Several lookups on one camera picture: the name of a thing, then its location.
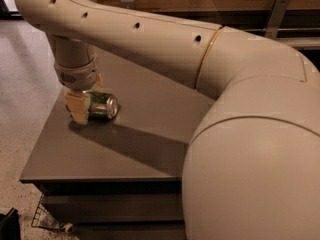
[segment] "gray tabletop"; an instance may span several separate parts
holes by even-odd
[[[138,65],[99,51],[113,121],[74,123],[63,93],[20,176],[25,183],[179,180],[189,140],[213,101]]]

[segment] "concrete floor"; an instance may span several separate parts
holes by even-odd
[[[19,176],[61,90],[44,33],[0,20],[0,213],[20,214],[21,239],[57,239],[31,228],[40,192]]]

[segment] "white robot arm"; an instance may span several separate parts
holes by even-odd
[[[16,4],[48,34],[58,77],[73,90],[99,79],[91,44],[218,98],[184,165],[189,240],[320,238],[320,77],[298,51],[95,0]]]

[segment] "black object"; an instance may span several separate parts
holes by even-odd
[[[0,240],[21,240],[18,210],[0,214]]]

